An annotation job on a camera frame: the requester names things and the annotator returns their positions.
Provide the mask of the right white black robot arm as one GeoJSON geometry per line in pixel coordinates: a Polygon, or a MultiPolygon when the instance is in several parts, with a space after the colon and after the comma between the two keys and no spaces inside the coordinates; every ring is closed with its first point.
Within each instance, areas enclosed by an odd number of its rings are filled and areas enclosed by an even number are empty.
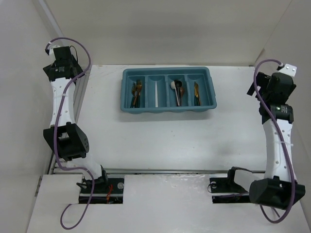
{"type": "Polygon", "coordinates": [[[299,201],[306,193],[305,186],[298,184],[292,167],[291,131],[294,110],[286,102],[296,88],[293,78],[281,72],[256,75],[260,101],[259,113],[266,136],[267,161],[263,179],[258,179],[250,170],[232,167],[225,179],[226,188],[241,193],[247,192],[251,203],[285,210],[291,198],[299,201]]]}

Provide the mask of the white chopstick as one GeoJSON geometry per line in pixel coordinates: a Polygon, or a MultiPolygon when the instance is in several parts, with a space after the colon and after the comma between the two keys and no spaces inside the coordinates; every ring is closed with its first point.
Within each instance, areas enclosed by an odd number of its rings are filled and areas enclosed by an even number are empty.
{"type": "Polygon", "coordinates": [[[157,82],[155,82],[155,107],[158,107],[158,91],[157,91],[157,82]]]}

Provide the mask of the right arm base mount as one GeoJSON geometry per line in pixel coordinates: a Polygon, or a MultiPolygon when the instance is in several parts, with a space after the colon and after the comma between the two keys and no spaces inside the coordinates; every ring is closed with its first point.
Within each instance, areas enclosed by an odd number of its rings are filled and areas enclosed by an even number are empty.
{"type": "Polygon", "coordinates": [[[213,204],[251,203],[248,192],[229,178],[212,177],[209,181],[213,204]]]}

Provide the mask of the brown wooden spoon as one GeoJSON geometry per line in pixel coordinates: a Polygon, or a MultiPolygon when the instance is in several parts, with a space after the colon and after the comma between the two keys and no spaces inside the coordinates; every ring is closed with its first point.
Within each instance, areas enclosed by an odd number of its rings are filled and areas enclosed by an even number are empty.
{"type": "Polygon", "coordinates": [[[183,87],[180,87],[179,88],[179,106],[182,106],[184,93],[185,93],[185,89],[183,87]]]}

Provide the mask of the gold blade green knife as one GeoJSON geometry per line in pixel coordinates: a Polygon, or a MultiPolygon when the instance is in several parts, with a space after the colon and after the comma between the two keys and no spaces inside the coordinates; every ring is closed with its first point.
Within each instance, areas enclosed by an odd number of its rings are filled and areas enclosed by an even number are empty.
{"type": "Polygon", "coordinates": [[[194,82],[194,104],[195,106],[199,106],[198,99],[197,99],[198,92],[199,92],[199,85],[197,82],[194,82]]]}

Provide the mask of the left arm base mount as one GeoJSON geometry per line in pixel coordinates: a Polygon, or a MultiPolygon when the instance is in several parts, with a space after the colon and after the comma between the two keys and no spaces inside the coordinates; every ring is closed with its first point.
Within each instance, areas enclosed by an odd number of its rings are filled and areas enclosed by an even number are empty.
{"type": "MultiPolygon", "coordinates": [[[[107,178],[107,181],[95,180],[90,204],[123,204],[124,176],[108,174],[107,178]]],[[[80,188],[79,204],[87,204],[92,187],[91,180],[83,178],[77,186],[80,188]]]]}

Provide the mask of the black spoon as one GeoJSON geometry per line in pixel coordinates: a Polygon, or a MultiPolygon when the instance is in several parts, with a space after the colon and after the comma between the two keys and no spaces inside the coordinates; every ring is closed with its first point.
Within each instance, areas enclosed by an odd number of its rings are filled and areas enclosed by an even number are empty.
{"type": "Polygon", "coordinates": [[[182,87],[182,82],[180,80],[174,80],[175,88],[178,94],[178,97],[181,97],[180,88],[182,87]]]}

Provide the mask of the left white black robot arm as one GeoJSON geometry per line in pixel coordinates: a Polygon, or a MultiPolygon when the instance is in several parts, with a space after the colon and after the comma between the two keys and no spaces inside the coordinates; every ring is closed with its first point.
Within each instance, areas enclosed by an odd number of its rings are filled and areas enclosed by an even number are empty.
{"type": "Polygon", "coordinates": [[[54,62],[43,70],[53,90],[53,113],[50,127],[43,131],[44,139],[53,151],[58,151],[59,159],[66,161],[66,168],[85,167],[91,172],[89,178],[79,184],[82,189],[92,186],[97,192],[104,192],[109,186],[106,171],[88,154],[88,138],[74,116],[74,78],[83,70],[69,46],[53,46],[48,54],[54,62]]]}

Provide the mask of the white spoon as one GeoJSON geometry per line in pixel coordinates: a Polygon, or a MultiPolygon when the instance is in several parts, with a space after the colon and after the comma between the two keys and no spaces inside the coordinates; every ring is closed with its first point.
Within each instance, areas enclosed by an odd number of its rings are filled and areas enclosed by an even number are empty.
{"type": "Polygon", "coordinates": [[[171,82],[170,87],[171,87],[171,89],[174,90],[174,92],[175,92],[175,97],[176,97],[177,106],[180,106],[179,96],[178,96],[177,88],[176,88],[176,85],[175,85],[175,81],[172,81],[172,82],[171,82]]]}

